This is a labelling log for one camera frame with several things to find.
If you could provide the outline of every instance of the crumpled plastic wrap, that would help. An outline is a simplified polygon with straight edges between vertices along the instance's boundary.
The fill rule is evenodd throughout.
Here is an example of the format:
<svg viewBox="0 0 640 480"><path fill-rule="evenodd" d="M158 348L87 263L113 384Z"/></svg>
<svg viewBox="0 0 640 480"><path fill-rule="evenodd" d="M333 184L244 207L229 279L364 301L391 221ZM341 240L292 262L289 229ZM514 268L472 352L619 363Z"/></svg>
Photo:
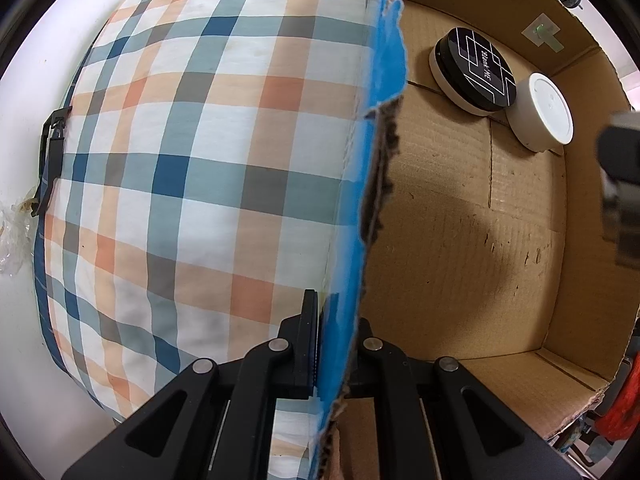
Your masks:
<svg viewBox="0 0 640 480"><path fill-rule="evenodd" d="M0 274L15 276L33 256L36 222L31 217L30 197L12 206L0 202Z"/></svg>

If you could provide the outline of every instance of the black lid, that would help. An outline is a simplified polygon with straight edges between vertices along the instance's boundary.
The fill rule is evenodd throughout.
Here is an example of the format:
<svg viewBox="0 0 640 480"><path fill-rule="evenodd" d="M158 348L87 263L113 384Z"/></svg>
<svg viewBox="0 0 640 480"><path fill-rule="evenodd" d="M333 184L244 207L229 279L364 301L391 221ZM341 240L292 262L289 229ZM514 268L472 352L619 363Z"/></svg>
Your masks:
<svg viewBox="0 0 640 480"><path fill-rule="evenodd" d="M516 83L500 52L477 32L452 28L436 45L436 62L458 94L473 106L497 112L516 99Z"/></svg>

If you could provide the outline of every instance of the open cardboard box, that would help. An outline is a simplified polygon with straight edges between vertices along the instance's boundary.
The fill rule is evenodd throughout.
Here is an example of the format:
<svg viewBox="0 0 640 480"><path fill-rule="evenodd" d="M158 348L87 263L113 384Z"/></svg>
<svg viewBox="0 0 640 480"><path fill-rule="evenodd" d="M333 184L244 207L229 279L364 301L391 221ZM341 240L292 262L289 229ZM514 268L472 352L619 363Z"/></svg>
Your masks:
<svg viewBox="0 0 640 480"><path fill-rule="evenodd" d="M616 266L602 239L594 156L610 115L629 104L609 59L558 0L404 1L401 154L361 315L407 355L461 360L548 438L600 399L638 313L640 276ZM522 34L541 13L560 28L559 52ZM564 156L530 152L504 114L478 118L444 97L428 56L459 25L489 37L516 81L542 72L558 85L574 119ZM375 478L362 410L348 406L342 450Z"/></svg>

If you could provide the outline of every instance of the red object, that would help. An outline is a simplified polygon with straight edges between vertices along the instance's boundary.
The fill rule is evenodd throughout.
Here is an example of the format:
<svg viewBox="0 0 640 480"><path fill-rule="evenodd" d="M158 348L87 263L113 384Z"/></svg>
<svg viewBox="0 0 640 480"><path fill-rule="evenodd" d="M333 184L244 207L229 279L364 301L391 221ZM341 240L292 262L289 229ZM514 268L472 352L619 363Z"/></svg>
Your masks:
<svg viewBox="0 0 640 480"><path fill-rule="evenodd" d="M595 423L596 431L607 440L631 437L640 420L640 352L620 393L609 411Z"/></svg>

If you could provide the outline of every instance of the plaid fabric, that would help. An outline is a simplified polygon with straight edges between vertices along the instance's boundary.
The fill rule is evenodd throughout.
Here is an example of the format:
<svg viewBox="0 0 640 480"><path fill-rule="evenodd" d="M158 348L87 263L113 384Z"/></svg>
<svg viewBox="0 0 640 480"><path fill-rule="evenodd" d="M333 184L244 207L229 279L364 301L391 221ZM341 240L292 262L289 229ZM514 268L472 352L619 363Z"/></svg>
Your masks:
<svg viewBox="0 0 640 480"><path fill-rule="evenodd" d="M369 5L125 0L98 35L34 261L54 360L114 418L197 357L244 356L323 288ZM279 478L308 462L300 409L278 412Z"/></svg>

